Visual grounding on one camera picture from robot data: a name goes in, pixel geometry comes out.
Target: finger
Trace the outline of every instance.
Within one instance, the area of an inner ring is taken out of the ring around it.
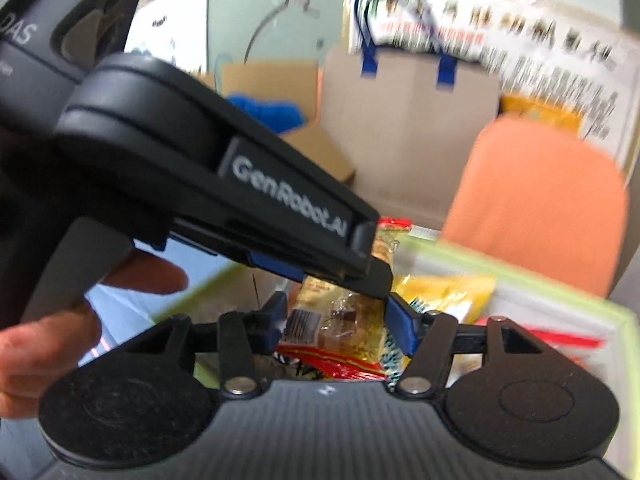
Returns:
[[[38,400],[0,392],[0,418],[31,418],[38,414]]]
[[[32,323],[0,332],[0,370],[11,375],[55,375],[69,370],[98,344],[102,325],[82,302]]]
[[[173,294],[187,288],[189,279],[180,267],[135,249],[102,283],[140,292]]]
[[[76,368],[76,366],[69,368],[67,373],[75,370]],[[0,392],[4,392],[11,396],[25,397],[27,399],[39,399],[43,396],[47,388],[64,375],[66,375],[66,373],[52,376],[12,376],[0,374]]]

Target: orange chair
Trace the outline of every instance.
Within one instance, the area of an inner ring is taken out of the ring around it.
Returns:
[[[476,140],[442,239],[606,297],[627,209],[607,155],[552,126],[503,116]]]

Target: screw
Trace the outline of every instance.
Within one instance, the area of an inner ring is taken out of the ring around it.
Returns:
[[[398,388],[406,394],[425,394],[431,390],[431,381],[424,377],[407,377],[398,383]]]
[[[251,377],[234,377],[225,383],[225,390],[234,395],[250,394],[257,387]]]

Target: gray ribbed surface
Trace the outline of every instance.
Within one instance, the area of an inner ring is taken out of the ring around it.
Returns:
[[[126,472],[55,465],[40,480],[620,480],[600,461],[526,471],[472,453],[428,404],[379,383],[277,381],[229,402],[201,439],[163,463]]]

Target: bag handle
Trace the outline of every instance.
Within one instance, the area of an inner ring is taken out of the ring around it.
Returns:
[[[440,64],[438,68],[438,84],[453,85],[455,83],[455,73],[457,67],[457,58],[450,56],[444,52],[442,47],[442,40],[438,33],[438,27],[431,13],[430,8],[424,0],[424,10],[420,15],[414,7],[412,7],[408,0],[399,0],[399,5],[411,12],[417,19],[418,24],[422,26],[422,29],[429,34],[430,40],[434,43],[434,52],[440,56]],[[370,0],[367,1],[367,6],[361,13],[362,0],[354,0],[353,12],[356,26],[362,38],[362,74],[375,76],[378,71],[378,61],[376,59],[376,53],[378,46],[373,40],[371,33],[370,21],[369,21],[369,7]]]

